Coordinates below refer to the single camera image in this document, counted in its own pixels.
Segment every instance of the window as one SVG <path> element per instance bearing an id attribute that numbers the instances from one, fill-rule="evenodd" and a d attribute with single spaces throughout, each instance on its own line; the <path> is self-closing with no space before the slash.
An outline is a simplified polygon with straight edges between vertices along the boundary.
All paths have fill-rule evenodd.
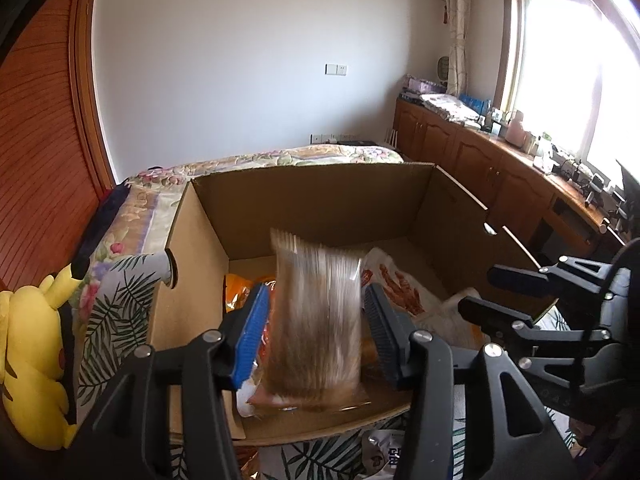
<path id="1" fill-rule="evenodd" d="M 640 64 L 625 37 L 591 0 L 516 1 L 508 109 L 605 180 L 622 187 L 617 160 L 640 178 Z"/>

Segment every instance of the yellow plush toy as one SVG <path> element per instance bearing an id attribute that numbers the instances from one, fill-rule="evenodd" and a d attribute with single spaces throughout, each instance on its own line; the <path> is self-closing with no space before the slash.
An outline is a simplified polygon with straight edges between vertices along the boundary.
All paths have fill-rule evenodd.
<path id="1" fill-rule="evenodd" d="M 68 447 L 76 434 L 65 415 L 64 350 L 58 309 L 80 280 L 65 267 L 39 287 L 0 292 L 0 383 L 2 403 L 16 430 L 45 450 Z"/>

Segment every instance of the metal screw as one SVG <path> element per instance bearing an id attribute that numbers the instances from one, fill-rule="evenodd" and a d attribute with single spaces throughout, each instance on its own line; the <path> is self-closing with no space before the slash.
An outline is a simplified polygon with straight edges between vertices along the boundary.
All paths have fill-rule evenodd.
<path id="1" fill-rule="evenodd" d="M 518 366 L 522 370 L 527 370 L 528 368 L 531 368 L 532 364 L 533 364 L 533 362 L 528 357 L 523 357 L 518 361 Z"/>
<path id="2" fill-rule="evenodd" d="M 489 357 L 500 357 L 502 355 L 502 348 L 496 343 L 488 343 L 484 345 L 484 353 Z"/>
<path id="3" fill-rule="evenodd" d="M 139 358 L 149 357 L 151 355 L 151 346 L 149 345 L 140 345 L 133 351 L 133 355 Z"/>
<path id="4" fill-rule="evenodd" d="M 428 343 L 433 339 L 433 336 L 430 332 L 426 330 L 416 330 L 414 332 L 414 341 L 417 343 Z"/>
<path id="5" fill-rule="evenodd" d="M 222 334 L 219 330 L 207 330 L 204 334 L 202 334 L 202 338 L 207 343 L 217 343 L 222 339 Z"/>

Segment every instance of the bed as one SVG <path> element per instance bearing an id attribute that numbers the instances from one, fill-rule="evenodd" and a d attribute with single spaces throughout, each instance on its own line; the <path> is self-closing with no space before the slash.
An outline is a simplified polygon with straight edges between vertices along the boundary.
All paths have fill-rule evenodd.
<path id="1" fill-rule="evenodd" d="M 402 163 L 401 157 L 377 146 L 317 145 L 255 155 L 233 156 L 208 162 L 143 171 L 130 178 L 130 193 L 91 257 L 89 271 L 72 300 L 75 310 L 76 358 L 74 379 L 76 411 L 81 422 L 100 395 L 120 362 L 146 341 L 148 314 L 154 287 L 159 280 L 170 282 L 172 271 L 164 252 L 169 231 L 186 183 L 213 172 L 235 171 L 276 165 Z M 552 330 L 568 330 L 558 311 L 552 308 L 539 321 Z M 550 411 L 567 446 L 574 444 L 568 418 Z M 403 430 L 406 414 L 384 420 L 366 430 Z M 265 478 L 285 480 L 306 474 L 320 478 L 318 470 L 339 478 L 362 473 L 362 432 L 351 431 L 319 439 L 271 448 L 238 448 L 247 474 L 259 470 Z M 454 478 L 462 476 L 465 441 L 464 392 L 456 391 L 454 427 Z M 326 450 L 323 456 L 311 456 Z M 315 472 L 311 464 L 315 463 Z M 184 450 L 172 439 L 174 478 L 187 478 Z"/>

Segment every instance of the curtain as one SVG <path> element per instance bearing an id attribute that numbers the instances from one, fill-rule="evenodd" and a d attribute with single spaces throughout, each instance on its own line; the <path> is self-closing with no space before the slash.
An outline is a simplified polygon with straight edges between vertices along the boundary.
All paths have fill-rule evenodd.
<path id="1" fill-rule="evenodd" d="M 449 16 L 449 82 L 447 93 L 455 96 L 466 91 L 466 22 L 471 0 L 445 0 Z"/>

